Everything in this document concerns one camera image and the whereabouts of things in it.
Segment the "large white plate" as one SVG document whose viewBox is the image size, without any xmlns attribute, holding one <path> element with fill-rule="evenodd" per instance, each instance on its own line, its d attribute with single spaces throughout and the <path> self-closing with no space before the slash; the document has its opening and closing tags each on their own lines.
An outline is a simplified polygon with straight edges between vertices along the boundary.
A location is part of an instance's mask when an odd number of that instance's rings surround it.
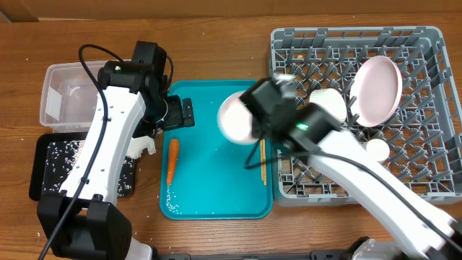
<svg viewBox="0 0 462 260">
<path fill-rule="evenodd" d="M 402 77 L 397 65 L 386 56 L 369 58 L 357 70 L 350 88 L 352 115 L 357 123 L 374 127 L 386 122 L 396 111 L 401 99 Z"/>
</svg>

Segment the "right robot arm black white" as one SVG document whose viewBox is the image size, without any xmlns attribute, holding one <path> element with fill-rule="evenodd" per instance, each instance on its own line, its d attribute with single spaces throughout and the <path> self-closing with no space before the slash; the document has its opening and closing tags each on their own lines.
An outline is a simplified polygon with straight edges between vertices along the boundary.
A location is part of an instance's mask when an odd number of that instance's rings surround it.
<svg viewBox="0 0 462 260">
<path fill-rule="evenodd" d="M 295 78 L 275 74 L 239 97 L 252 134 L 286 149 L 340 185 L 393 236 L 410 259 L 460 259 L 461 224 L 371 158 L 354 135 L 315 103 L 298 108 Z"/>
</svg>

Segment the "orange carrot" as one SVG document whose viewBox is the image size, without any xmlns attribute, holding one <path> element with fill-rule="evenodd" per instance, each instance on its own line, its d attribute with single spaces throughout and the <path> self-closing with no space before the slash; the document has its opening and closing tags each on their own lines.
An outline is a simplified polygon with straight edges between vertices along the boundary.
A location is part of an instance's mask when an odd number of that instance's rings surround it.
<svg viewBox="0 0 462 260">
<path fill-rule="evenodd" d="M 168 161 L 167 161 L 167 186 L 173 182 L 178 156 L 180 152 L 180 142 L 177 139 L 171 139 L 168 148 Z"/>
</svg>

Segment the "cream bowl with food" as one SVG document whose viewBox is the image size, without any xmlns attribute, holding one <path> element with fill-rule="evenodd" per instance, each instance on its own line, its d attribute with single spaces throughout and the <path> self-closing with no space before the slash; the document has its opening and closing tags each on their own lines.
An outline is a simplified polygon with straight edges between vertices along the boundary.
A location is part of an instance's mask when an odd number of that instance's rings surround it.
<svg viewBox="0 0 462 260">
<path fill-rule="evenodd" d="M 315 103 L 329 112 L 339 122 L 345 122 L 347 107 L 341 94 L 332 88 L 313 90 L 309 97 L 310 103 Z"/>
</svg>

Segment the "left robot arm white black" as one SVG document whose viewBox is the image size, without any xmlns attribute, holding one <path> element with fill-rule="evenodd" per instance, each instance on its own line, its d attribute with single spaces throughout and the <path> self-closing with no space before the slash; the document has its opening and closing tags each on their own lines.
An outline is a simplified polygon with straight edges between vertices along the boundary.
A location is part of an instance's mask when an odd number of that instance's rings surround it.
<svg viewBox="0 0 462 260">
<path fill-rule="evenodd" d="M 83 148 L 56 194 L 41 196 L 37 214 L 48 251 L 69 259 L 156 259 L 116 207 L 118 180 L 133 138 L 194 126 L 190 99 L 169 95 L 171 58 L 157 43 L 139 41 L 130 61 L 114 55 L 97 75 L 97 107 Z"/>
</svg>

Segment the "white plastic cup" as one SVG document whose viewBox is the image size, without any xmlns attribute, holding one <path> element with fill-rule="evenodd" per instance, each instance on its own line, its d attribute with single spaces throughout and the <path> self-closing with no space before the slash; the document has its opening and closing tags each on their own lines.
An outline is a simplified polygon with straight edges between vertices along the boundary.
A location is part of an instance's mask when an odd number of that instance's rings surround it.
<svg viewBox="0 0 462 260">
<path fill-rule="evenodd" d="M 388 159 L 390 154 L 388 144 L 382 139 L 371 139 L 370 141 L 363 142 L 361 146 L 378 163 L 383 163 Z"/>
</svg>

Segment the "white tissue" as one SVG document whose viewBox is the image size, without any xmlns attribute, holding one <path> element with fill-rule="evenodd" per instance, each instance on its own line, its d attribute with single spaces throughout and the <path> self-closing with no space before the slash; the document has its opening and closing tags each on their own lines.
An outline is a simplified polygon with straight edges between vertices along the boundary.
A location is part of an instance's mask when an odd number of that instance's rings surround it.
<svg viewBox="0 0 462 260">
<path fill-rule="evenodd" d="M 126 156 L 135 160 L 141 157 L 144 150 L 147 150 L 150 155 L 156 152 L 153 138 L 149 136 L 131 138 Z"/>
</svg>

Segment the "pink bowl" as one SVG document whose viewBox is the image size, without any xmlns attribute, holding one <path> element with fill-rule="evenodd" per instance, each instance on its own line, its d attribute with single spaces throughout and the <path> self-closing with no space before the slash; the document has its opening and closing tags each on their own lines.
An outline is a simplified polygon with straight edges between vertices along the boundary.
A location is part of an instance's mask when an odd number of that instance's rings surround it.
<svg viewBox="0 0 462 260">
<path fill-rule="evenodd" d="M 231 94 L 219 107 L 217 123 L 223 136 L 235 144 L 249 145 L 258 139 L 252 135 L 253 116 L 240 96 L 244 91 Z"/>
</svg>

